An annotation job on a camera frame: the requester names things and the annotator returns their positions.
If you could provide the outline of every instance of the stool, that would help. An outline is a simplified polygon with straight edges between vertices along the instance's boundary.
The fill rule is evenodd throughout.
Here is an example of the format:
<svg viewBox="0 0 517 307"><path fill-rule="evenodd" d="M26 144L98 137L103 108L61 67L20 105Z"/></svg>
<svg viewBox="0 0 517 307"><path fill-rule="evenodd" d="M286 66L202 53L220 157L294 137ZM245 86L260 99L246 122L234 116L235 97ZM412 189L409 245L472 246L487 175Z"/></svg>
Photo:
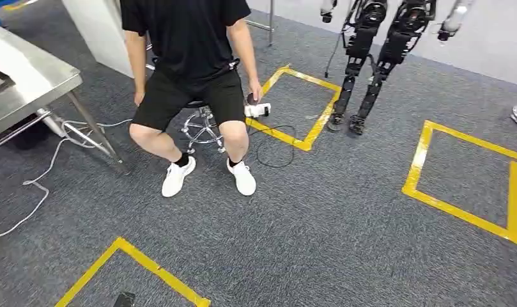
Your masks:
<svg viewBox="0 0 517 307"><path fill-rule="evenodd" d="M202 100L195 100L185 106L187 109L197 109L194 113L192 113L185 123L183 124L183 128L181 128L181 132L183 132L189 141L189 146L187 148L187 153L193 154L195 152L192 145L194 143L197 144L209 144L216 142L219 148L217 149L220 153L226 151L224 146L222 145L222 136L216 135L216 133L212 130L217 126L216 123L210 123L210 120L213 118L213 114L211 113L211 109L209 106L203 102ZM191 130L196 130L197 132L191 134ZM204 132L207 132L210 138L203 139L200 138Z"/></svg>

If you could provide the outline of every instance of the stainless steel table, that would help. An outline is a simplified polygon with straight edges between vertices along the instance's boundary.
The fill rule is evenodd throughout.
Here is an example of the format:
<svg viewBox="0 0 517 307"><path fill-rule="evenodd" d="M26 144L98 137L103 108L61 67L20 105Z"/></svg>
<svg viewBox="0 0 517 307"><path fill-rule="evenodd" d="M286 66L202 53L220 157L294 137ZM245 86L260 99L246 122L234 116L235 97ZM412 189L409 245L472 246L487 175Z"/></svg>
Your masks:
<svg viewBox="0 0 517 307"><path fill-rule="evenodd" d="M30 114L39 114L37 119L1 138L0 146L36 122L54 116L48 105L66 95L100 142L70 124L65 125L114 159L118 167L128 173L123 160L73 92L82 83L79 70L0 27L0 71L10 76L15 83L0 92L0 133Z"/></svg>

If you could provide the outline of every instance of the yellow tape square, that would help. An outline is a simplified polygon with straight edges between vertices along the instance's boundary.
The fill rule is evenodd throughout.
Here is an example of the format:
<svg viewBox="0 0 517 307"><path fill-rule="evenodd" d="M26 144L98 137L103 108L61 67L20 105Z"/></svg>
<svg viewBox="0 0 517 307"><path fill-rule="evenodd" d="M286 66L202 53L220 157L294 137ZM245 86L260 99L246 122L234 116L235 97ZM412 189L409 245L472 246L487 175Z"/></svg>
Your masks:
<svg viewBox="0 0 517 307"><path fill-rule="evenodd" d="M76 296L76 294L93 278L98 270L108 259L117 251L122 250L131 256L137 263L157 275L167 285L181 294L184 298L196 305L196 307L209 307L211 301L201 297L183 282L173 276L170 272L161 268L156 262L147 257L144 253L128 243L125 239L118 237L109 248L98 258L93 265L76 281L76 283L66 292L55 307L64 307Z"/></svg>
<svg viewBox="0 0 517 307"><path fill-rule="evenodd" d="M251 118L246 119L247 125L255 128L256 130L259 130L261 132L264 132L265 134L269 134L270 136L273 136L274 138L280 139L281 141L288 143L290 145L293 145L294 147L297 147L301 150L305 150L308 152L313 147L313 143L318 138L318 135L324 128L324 125L328 122L328 119L330 118L330 115L332 114L332 110L334 107L334 102L339 99L339 95L341 94L341 87L337 86L332 83L328 83L326 81L317 79L315 77L311 77L309 75L302 74L301 72L297 72L295 70L292 70L289 68L289 66L281 67L279 68L273 76L264 84L262 87L262 90L264 92L264 96L271 90L273 85L277 83L279 78L283 74L289 74L293 75L296 78L303 79L305 81L323 86L325 88L328 88L330 90L333 90L334 96L332 97L332 100L328 103L326 106L326 109L322 112L322 114L318 117L318 120L314 123L313 127L305 137L305 139L302 141L300 139L296 139L293 136L289 136L288 134L285 134L284 132L281 132L276 129L271 129L270 127L257 122L256 120L253 120Z"/></svg>
<svg viewBox="0 0 517 307"><path fill-rule="evenodd" d="M420 141L418 142L418 147L416 148L416 152L414 154L414 158L412 161L412 165L409 170L409 174L407 176L405 185L403 186L402 191L411 196L412 198L416 198L417 200L423 201L428 205L435 207L437 209L443 210L446 213L452 214L464 221L467 221L471 224L474 224L484 230L487 230L495 235L503 237L507 240L510 240L517 244L517 162L510 162L510 173L509 173L509 199L508 199L508 208L507 208L507 228L503 228L499 225L493 224L485 219L477 217L469 212L461 210L454 205L446 203L442 200L438 200L430 195L422 193L416 190L416 185L418 184L418 180L420 179L420 173L422 171L422 167L424 166L424 162L426 161L426 155L428 153L429 144L431 142L431 135L434 130L438 130L455 138L462 139L464 141L468 141L469 143L473 143L475 145L481 146L488 150L492 150L502 155L506 155L513 159L517 160L517 152L512 150L508 150L501 146L498 146L493 143L489 143L487 141L483 141L481 139L475 138L473 136L469 136L468 134L464 134L458 132L454 129L450 129L443 125L439 125L437 123L426 120L424 122L424 128L422 130L422 134L420 136Z"/></svg>

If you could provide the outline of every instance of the hand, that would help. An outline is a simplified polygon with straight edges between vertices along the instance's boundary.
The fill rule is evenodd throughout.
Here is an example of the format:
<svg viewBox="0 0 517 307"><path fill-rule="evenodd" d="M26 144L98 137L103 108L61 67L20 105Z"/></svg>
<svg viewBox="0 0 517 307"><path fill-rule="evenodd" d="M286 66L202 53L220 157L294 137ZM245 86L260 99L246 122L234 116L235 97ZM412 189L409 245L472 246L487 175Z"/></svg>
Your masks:
<svg viewBox="0 0 517 307"><path fill-rule="evenodd" d="M141 102L143 101L143 97L145 97L145 93L142 91L137 91L134 94L134 103L139 106Z"/></svg>
<svg viewBox="0 0 517 307"><path fill-rule="evenodd" d="M262 86L260 85L260 81L258 81L258 79L251 79L249 81L249 91L252 93L254 101L257 103L260 102L264 94L262 92Z"/></svg>

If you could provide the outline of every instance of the black t-shirt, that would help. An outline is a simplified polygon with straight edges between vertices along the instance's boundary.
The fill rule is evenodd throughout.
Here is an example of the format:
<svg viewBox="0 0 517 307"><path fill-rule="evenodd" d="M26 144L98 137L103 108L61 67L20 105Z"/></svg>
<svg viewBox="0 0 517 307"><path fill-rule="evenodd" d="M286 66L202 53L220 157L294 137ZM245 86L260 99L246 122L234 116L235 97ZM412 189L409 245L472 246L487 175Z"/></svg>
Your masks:
<svg viewBox="0 0 517 307"><path fill-rule="evenodd" d="M123 29L149 33L157 69L187 81L224 70L233 60L226 27L250 13L245 0L121 0Z"/></svg>

